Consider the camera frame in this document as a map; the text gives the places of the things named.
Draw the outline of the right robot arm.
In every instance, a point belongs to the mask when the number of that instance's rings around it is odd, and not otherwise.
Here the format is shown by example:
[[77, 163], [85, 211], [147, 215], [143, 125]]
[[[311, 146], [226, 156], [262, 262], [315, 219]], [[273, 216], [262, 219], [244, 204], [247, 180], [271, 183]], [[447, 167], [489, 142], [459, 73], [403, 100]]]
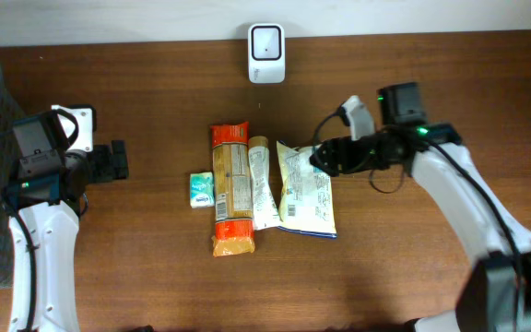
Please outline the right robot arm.
[[331, 177], [401, 166], [454, 230], [472, 272], [455, 308], [413, 319], [405, 331], [531, 331], [531, 231], [482, 179], [449, 123], [430, 123], [416, 82], [381, 88], [377, 128], [357, 96], [333, 113], [349, 136], [313, 136], [312, 166]]

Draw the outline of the yellow snack bag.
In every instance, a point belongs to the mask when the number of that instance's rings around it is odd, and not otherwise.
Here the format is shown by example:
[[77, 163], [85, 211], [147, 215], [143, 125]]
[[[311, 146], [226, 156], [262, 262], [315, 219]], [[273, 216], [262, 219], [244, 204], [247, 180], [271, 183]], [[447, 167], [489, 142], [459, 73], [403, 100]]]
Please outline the yellow snack bag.
[[331, 178], [310, 163], [312, 147], [277, 142], [282, 179], [278, 214], [283, 231], [321, 238], [337, 237]]

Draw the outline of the small teal tissue pack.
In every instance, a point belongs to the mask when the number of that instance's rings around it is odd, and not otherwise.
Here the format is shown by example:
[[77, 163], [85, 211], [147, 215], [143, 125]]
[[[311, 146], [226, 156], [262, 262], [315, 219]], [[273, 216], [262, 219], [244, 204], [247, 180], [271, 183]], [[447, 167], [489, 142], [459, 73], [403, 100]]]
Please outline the small teal tissue pack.
[[214, 176], [212, 172], [192, 173], [190, 175], [190, 206], [192, 208], [210, 208], [215, 204]]

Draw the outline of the orange pasta packet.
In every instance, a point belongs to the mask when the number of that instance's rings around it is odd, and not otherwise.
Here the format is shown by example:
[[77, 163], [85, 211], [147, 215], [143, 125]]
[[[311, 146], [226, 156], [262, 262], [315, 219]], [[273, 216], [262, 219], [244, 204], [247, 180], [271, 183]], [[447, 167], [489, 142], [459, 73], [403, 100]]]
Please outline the orange pasta packet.
[[216, 222], [213, 256], [255, 250], [248, 124], [211, 127]]

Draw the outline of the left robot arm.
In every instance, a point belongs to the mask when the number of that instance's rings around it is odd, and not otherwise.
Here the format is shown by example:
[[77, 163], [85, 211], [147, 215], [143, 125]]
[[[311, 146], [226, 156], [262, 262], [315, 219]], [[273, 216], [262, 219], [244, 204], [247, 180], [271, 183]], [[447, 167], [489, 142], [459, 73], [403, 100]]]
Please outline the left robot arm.
[[54, 105], [14, 122], [20, 156], [2, 191], [14, 249], [11, 331], [77, 331], [75, 246], [90, 184], [129, 176], [125, 143], [97, 145], [97, 112]]

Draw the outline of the white tube with tan cap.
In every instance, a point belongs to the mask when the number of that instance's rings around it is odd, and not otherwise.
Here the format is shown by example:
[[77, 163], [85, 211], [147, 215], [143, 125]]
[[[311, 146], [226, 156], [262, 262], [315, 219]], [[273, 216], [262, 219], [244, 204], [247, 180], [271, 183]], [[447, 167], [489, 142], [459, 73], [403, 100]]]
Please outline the white tube with tan cap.
[[281, 218], [269, 185], [270, 153], [268, 139], [254, 136], [248, 141], [248, 159], [252, 181], [254, 230], [281, 225]]

